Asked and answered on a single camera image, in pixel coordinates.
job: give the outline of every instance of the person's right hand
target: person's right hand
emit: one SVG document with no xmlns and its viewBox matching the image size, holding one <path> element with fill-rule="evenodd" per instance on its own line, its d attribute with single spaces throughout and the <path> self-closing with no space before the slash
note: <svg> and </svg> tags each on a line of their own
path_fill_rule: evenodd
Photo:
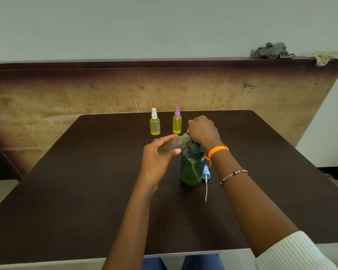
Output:
<svg viewBox="0 0 338 270">
<path fill-rule="evenodd" d="M 218 129 L 214 126 L 213 121 L 206 116 L 199 116 L 189 120 L 187 132 L 205 151 L 210 151 L 217 146 L 223 146 Z"/>
</svg>

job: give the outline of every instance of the orange thread bracelet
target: orange thread bracelet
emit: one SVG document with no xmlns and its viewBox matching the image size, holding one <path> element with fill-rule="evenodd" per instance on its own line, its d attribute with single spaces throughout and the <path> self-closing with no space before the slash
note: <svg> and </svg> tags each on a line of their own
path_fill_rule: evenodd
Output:
<svg viewBox="0 0 338 270">
<path fill-rule="evenodd" d="M 229 151 L 228 147 L 226 147 L 226 146 L 218 146 L 218 147 L 215 147 L 215 148 L 213 148 L 209 151 L 208 157 L 206 157 L 206 156 L 203 157 L 203 158 L 209 160 L 209 167 L 212 165 L 212 155 L 219 150 L 228 150 Z"/>
</svg>

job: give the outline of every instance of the white sweater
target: white sweater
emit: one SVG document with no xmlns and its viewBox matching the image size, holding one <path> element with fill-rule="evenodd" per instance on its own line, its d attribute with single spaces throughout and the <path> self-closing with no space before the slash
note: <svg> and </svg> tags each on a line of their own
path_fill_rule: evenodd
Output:
<svg viewBox="0 0 338 270">
<path fill-rule="evenodd" d="M 338 270 L 303 232 L 295 232 L 255 260 L 258 270 Z"/>
</svg>

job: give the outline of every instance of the crumpled cloth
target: crumpled cloth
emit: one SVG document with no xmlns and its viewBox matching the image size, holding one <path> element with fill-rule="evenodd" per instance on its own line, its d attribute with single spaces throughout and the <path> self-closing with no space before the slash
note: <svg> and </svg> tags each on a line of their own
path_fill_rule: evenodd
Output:
<svg viewBox="0 0 338 270">
<path fill-rule="evenodd" d="M 338 58 L 338 51 L 317 51 L 307 55 L 307 57 L 315 57 L 317 66 L 325 66 L 330 60 Z"/>
<path fill-rule="evenodd" d="M 294 58 L 295 54 L 289 54 L 287 46 L 283 42 L 277 42 L 272 44 L 267 42 L 265 46 L 261 46 L 257 49 L 250 51 L 249 57 L 260 57 L 260 58 Z"/>
</svg>

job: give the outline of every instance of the plastic bottle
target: plastic bottle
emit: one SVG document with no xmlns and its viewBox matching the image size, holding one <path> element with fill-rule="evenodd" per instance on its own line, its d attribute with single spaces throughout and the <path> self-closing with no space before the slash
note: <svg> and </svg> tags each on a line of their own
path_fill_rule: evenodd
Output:
<svg viewBox="0 0 338 270">
<path fill-rule="evenodd" d="M 156 108 L 151 108 L 150 133 L 152 135 L 160 134 L 160 120 L 156 113 Z"/>
<path fill-rule="evenodd" d="M 180 116 L 179 107 L 175 107 L 173 116 L 173 133 L 179 134 L 182 131 L 182 117 Z"/>
<path fill-rule="evenodd" d="M 180 162 L 180 180 L 184 185 L 195 187 L 201 182 L 204 169 L 204 152 L 200 145 L 192 140 L 189 147 L 182 151 Z"/>
<path fill-rule="evenodd" d="M 185 144 L 191 139 L 190 135 L 185 133 L 182 136 L 177 136 L 176 138 L 172 139 L 168 143 L 164 144 L 163 147 L 158 149 L 158 154 L 163 155 L 166 154 L 168 151 L 174 149 L 184 149 Z"/>
</svg>

